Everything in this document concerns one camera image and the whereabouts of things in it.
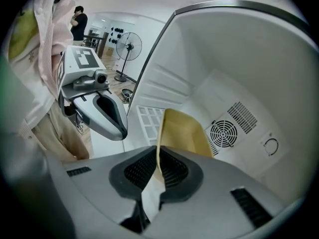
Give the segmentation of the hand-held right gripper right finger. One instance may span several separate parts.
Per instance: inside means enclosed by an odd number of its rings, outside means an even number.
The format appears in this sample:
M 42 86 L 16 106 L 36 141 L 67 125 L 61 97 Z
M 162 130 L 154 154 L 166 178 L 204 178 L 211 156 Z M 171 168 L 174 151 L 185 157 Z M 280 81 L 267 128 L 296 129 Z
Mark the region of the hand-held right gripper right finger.
M 196 163 L 203 172 L 197 191 L 186 201 L 164 203 L 144 231 L 148 239 L 234 239 L 256 230 L 232 192 L 248 195 L 274 218 L 285 204 L 260 182 L 237 167 L 211 157 L 162 146 L 179 160 Z

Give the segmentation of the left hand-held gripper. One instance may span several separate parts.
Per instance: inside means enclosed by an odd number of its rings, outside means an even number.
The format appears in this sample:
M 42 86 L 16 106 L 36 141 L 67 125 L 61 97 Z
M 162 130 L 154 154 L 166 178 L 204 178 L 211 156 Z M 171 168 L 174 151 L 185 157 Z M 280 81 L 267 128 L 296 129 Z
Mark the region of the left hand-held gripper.
M 128 135 L 123 102 L 108 91 L 106 68 L 92 48 L 67 46 L 57 71 L 58 104 L 69 118 L 80 114 L 92 130 L 112 141 Z

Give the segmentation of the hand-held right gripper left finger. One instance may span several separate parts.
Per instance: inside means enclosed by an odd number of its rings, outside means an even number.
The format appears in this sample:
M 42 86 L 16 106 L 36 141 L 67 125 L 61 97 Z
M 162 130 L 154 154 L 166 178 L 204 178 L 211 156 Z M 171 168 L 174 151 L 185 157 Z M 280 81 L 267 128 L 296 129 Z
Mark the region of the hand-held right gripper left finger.
M 146 239 L 141 171 L 156 163 L 156 147 L 63 164 L 46 156 L 52 185 L 74 239 Z

